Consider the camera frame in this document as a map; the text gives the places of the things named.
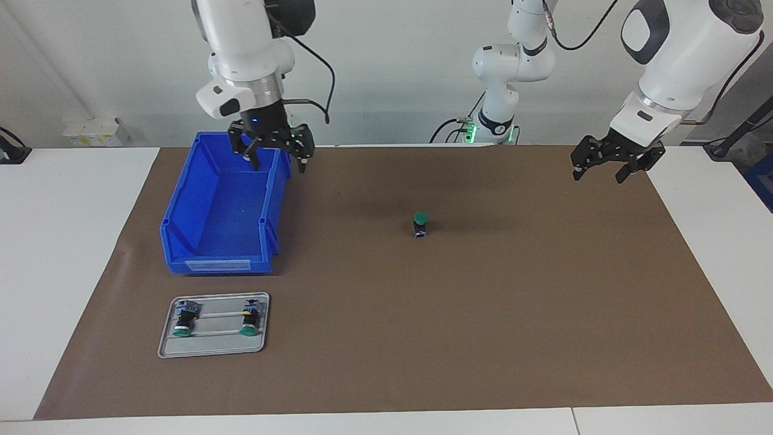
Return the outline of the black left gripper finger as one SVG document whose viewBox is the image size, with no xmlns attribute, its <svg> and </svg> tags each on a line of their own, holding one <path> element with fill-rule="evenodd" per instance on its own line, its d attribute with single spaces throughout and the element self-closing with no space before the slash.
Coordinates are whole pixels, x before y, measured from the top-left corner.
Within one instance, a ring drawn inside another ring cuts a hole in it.
<svg viewBox="0 0 773 435">
<path fill-rule="evenodd" d="M 575 181 L 582 179 L 583 174 L 593 166 L 606 163 L 609 160 L 611 145 L 605 138 L 597 140 L 594 136 L 585 136 L 571 152 L 573 177 Z"/>
<path fill-rule="evenodd" d="M 616 173 L 616 181 L 619 184 L 623 184 L 633 173 L 651 170 L 665 153 L 666 149 L 663 142 L 656 141 L 652 147 L 643 152 L 640 156 L 635 156 L 632 153 L 627 154 L 627 160 L 624 163 L 624 166 Z"/>
</svg>

